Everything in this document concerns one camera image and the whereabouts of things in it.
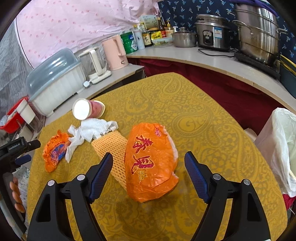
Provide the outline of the left hand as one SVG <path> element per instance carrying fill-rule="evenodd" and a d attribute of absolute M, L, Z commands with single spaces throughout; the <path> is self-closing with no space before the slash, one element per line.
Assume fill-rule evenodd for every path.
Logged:
<path fill-rule="evenodd" d="M 14 204 L 15 209 L 20 213 L 25 213 L 26 211 L 21 200 L 21 193 L 18 188 L 18 179 L 16 177 L 14 177 L 13 180 L 10 182 L 10 189 L 12 190 L 12 197 L 16 202 Z"/>

